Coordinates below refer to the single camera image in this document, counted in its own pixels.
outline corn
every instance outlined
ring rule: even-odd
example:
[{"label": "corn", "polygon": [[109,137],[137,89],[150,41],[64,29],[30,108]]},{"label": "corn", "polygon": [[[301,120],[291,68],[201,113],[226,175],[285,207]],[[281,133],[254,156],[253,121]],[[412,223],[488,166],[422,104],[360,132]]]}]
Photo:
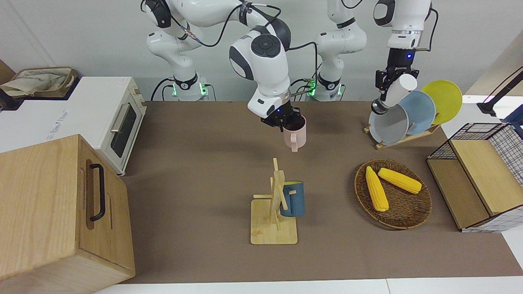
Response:
[{"label": "corn", "polygon": [[389,202],[387,201],[385,190],[383,190],[380,179],[372,167],[367,166],[365,178],[367,179],[367,187],[369,187],[370,199],[372,200],[374,209],[377,211],[387,211],[389,209]]},{"label": "corn", "polygon": [[413,194],[418,194],[422,189],[422,184],[420,182],[388,168],[381,168],[378,175],[392,185],[400,187]]}]

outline pink mug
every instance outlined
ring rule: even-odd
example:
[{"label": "pink mug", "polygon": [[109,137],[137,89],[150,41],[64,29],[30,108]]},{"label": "pink mug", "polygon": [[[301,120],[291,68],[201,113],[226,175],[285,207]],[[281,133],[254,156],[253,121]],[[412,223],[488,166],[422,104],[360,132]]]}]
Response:
[{"label": "pink mug", "polygon": [[293,152],[297,152],[298,148],[305,145],[307,141],[307,120],[304,116],[296,117],[295,122],[283,128],[283,139]]}]

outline bag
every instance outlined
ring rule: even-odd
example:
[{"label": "bag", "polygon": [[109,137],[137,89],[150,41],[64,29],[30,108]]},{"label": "bag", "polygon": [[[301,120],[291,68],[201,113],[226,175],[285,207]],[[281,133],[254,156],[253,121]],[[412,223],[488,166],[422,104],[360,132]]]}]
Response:
[{"label": "bag", "polygon": [[76,71],[70,67],[26,69],[19,72],[11,81],[0,85],[0,88],[13,98],[27,96],[62,98],[77,77]]}]

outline oven door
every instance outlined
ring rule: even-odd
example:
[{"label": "oven door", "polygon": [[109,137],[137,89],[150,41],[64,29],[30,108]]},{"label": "oven door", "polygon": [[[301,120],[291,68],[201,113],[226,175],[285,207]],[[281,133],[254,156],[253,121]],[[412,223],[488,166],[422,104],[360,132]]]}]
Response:
[{"label": "oven door", "polygon": [[115,165],[119,174],[124,173],[124,168],[143,119],[143,114],[128,91],[126,91],[126,97],[109,130],[110,134],[106,139],[107,143],[104,144],[105,156]]}]

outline light blue plate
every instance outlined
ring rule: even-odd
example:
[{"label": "light blue plate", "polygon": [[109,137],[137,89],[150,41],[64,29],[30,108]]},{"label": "light blue plate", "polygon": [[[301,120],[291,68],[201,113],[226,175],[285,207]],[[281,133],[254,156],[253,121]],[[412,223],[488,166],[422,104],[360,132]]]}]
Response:
[{"label": "light blue plate", "polygon": [[436,106],[427,94],[421,91],[412,91],[399,104],[405,109],[409,123],[414,124],[407,134],[423,133],[434,122]]}]

